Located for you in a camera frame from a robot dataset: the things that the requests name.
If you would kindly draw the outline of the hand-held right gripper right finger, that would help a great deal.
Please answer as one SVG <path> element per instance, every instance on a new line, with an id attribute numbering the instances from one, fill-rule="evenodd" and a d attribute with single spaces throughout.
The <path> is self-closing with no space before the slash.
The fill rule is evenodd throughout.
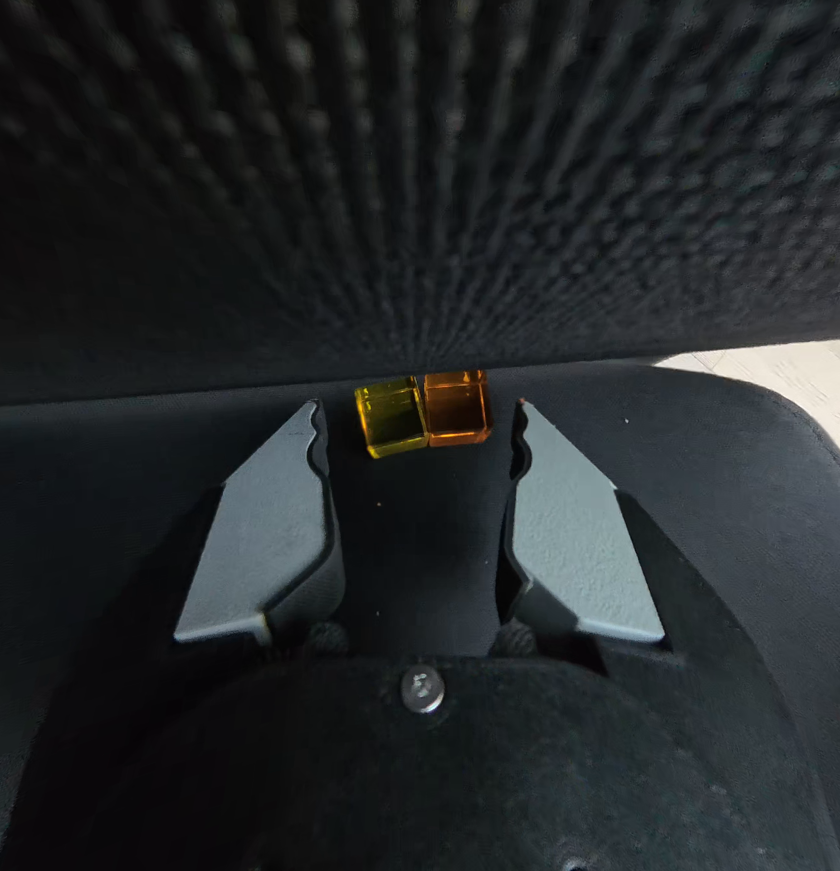
<path id="1" fill-rule="evenodd" d="M 502 624 L 542 643 L 665 638 L 616 485 L 541 411 L 517 401 L 496 575 Z"/>

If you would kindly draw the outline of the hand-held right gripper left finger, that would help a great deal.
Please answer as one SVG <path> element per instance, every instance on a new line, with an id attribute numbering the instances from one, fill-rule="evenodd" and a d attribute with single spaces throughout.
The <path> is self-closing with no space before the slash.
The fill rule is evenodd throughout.
<path id="1" fill-rule="evenodd" d="M 327 421 L 313 399 L 224 482 L 174 639 L 273 646 L 328 621 L 345 589 Z"/>

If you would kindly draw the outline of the yellow transparent cube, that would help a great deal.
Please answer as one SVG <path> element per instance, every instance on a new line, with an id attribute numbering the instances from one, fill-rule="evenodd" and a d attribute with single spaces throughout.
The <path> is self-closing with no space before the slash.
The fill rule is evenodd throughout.
<path id="1" fill-rule="evenodd" d="M 368 453 L 376 460 L 429 447 L 425 408 L 415 376 L 354 391 Z"/>

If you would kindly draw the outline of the orange transparent cube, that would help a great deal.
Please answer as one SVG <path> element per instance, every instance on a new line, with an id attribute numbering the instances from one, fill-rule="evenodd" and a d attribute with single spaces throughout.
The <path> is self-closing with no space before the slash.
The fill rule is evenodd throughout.
<path id="1" fill-rule="evenodd" d="M 493 416 L 484 370 L 427 374 L 424 399 L 430 448 L 480 444 L 489 438 Z"/>

